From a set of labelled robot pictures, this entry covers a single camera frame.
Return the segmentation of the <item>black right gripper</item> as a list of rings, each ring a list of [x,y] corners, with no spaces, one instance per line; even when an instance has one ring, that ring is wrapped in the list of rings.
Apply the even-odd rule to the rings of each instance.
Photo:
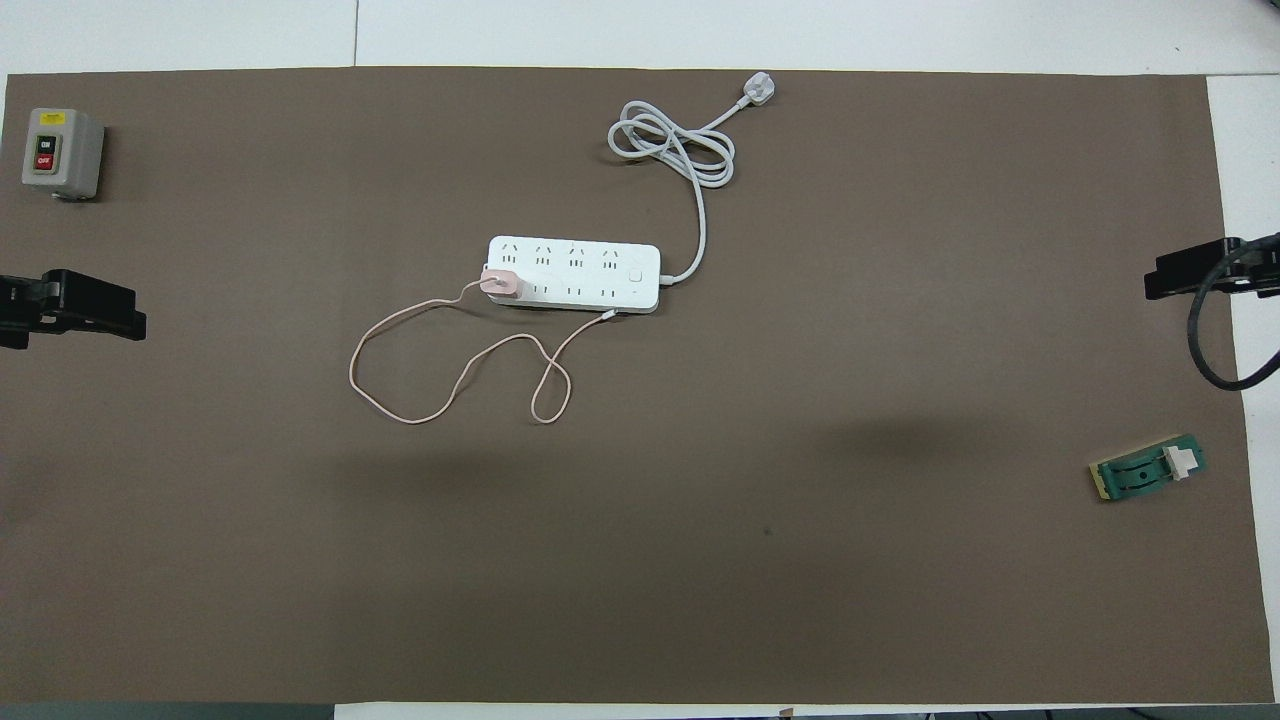
[[[1180,293],[1194,293],[1210,270],[1242,245],[1240,240],[1212,240],[1155,259],[1155,269],[1146,273],[1146,300],[1155,301]],[[1248,243],[1247,282],[1242,292],[1279,292],[1279,233]]]

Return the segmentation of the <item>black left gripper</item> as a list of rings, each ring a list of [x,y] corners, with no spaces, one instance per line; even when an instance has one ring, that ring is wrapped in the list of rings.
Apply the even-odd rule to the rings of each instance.
[[[45,282],[45,323],[38,293]],[[131,341],[147,337],[147,316],[137,309],[134,290],[68,269],[45,278],[1,275],[1,346],[24,350],[32,334],[90,332]]]

